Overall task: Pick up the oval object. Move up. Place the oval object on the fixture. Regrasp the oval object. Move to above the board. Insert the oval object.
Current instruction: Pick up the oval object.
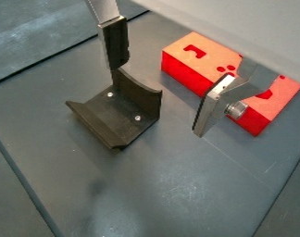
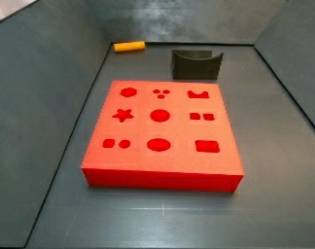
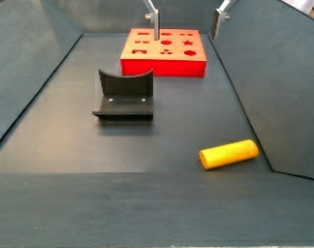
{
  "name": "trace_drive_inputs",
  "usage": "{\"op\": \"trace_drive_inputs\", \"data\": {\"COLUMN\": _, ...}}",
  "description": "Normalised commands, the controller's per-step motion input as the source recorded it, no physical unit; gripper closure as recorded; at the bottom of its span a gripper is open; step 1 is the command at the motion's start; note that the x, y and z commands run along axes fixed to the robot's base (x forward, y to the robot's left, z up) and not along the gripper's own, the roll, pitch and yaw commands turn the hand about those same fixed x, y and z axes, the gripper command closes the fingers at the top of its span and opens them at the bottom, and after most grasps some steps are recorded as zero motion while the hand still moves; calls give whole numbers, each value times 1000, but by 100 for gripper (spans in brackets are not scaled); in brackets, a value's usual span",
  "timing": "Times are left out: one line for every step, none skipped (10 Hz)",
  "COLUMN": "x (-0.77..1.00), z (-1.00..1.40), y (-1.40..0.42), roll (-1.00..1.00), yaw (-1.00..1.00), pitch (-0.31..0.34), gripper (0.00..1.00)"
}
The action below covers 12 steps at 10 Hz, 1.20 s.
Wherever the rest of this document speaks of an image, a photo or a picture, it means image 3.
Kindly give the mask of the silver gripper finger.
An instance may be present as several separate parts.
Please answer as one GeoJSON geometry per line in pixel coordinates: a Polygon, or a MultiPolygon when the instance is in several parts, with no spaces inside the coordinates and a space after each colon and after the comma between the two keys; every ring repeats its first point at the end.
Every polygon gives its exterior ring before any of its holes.
{"type": "Polygon", "coordinates": [[[152,0],[143,0],[148,13],[145,19],[153,24],[155,40],[160,40],[160,11],[156,9],[152,0]]]}
{"type": "Polygon", "coordinates": [[[230,19],[230,13],[227,12],[232,5],[232,0],[223,0],[222,5],[215,10],[214,26],[212,26],[212,38],[218,38],[220,25],[230,19]]]}

